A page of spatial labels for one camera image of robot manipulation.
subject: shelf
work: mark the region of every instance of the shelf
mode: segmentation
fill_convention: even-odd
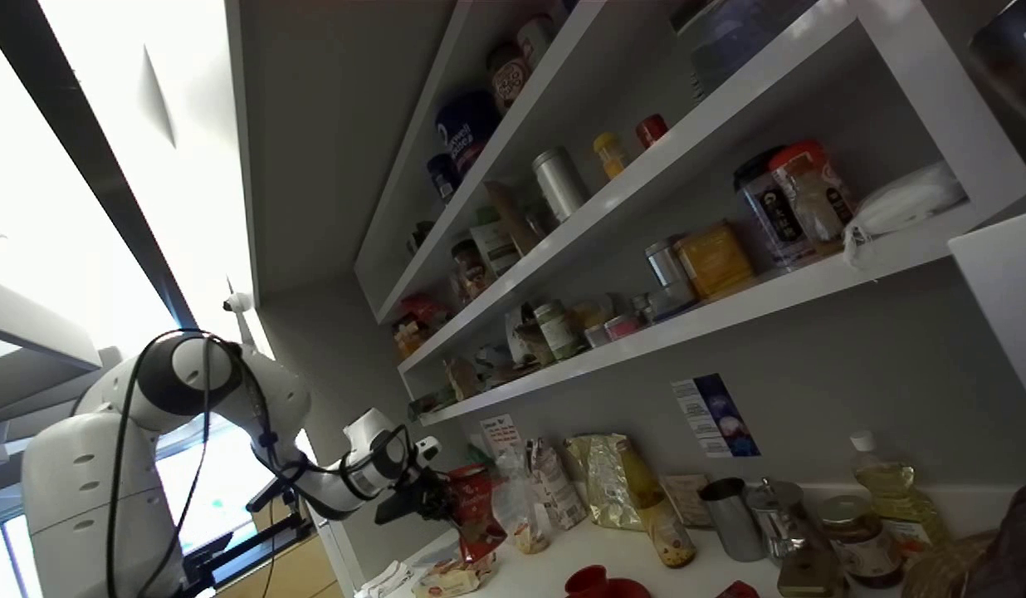
[[[660,142],[610,179],[591,202],[586,202],[565,226],[546,237],[524,259],[519,259],[492,288],[468,303],[453,323],[444,323],[426,344],[418,344],[397,373],[407,375],[422,363],[442,355],[453,343],[476,333],[499,309],[507,309],[519,292],[539,282],[546,271],[586,251],[604,229],[633,215],[639,206],[664,198],[672,189],[707,169],[714,157],[737,145],[777,106],[794,106],[801,97],[818,94],[829,78],[846,78],[846,71],[859,52],[871,52],[864,34],[851,34],[842,46],[820,52],[841,34],[846,34],[853,13],[842,2],[818,2],[794,20],[767,49],[744,64],[723,86],[718,86],[698,109],[690,109]],[[810,64],[808,83],[790,86],[780,101],[757,106],[788,73]]]
[[[721,328],[734,328],[805,303],[818,303],[824,297],[853,288],[853,286],[867,286],[907,269],[918,269],[923,262],[936,262],[942,257],[951,257],[945,242],[972,226],[978,226],[987,215],[972,206],[964,202],[936,219],[929,219],[919,229],[907,229],[897,237],[883,237],[871,246],[859,249],[856,259],[841,257],[826,257],[820,262],[801,266],[794,271],[764,280],[737,297],[728,297],[721,303],[707,303],[700,309],[690,309],[684,317],[674,317],[660,325],[641,328],[639,334],[628,334],[621,343],[591,350],[578,359],[558,363],[550,369],[531,373],[524,380],[516,380],[507,384],[487,389],[476,397],[466,397],[453,407],[442,407],[435,415],[426,415],[422,426],[437,426],[437,422],[453,422],[472,413],[484,413],[495,405],[511,405],[521,397],[539,396],[542,389],[550,384],[565,384],[571,380],[601,373],[601,369],[614,369],[621,363],[631,359],[644,359],[650,352],[672,350],[672,344],[684,344],[704,334],[714,334]]]
[[[588,91],[597,91],[610,75],[614,52],[631,44],[641,28],[655,22],[655,11],[621,0],[578,2],[573,13],[558,29],[546,60],[531,73],[529,86],[519,94],[504,112],[484,154],[476,159],[437,224],[397,277],[397,282],[383,298],[375,318],[394,318],[405,297],[431,286],[447,269],[453,242],[476,219],[476,206],[484,198],[484,179],[504,167],[521,167],[546,145],[539,128],[565,115],[565,106]]]

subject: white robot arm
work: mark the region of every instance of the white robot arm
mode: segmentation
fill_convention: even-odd
[[[22,455],[22,509],[44,595],[183,591],[155,439],[199,413],[218,413],[246,430],[257,457],[324,517],[347,517],[387,488],[412,488],[412,478],[435,478],[430,463],[437,443],[412,446],[405,426],[391,426],[375,407],[347,430],[350,452],[334,464],[311,464],[297,447],[310,389],[293,373],[205,333],[169,333],[138,359],[107,373],[84,396],[80,413],[39,432]]]

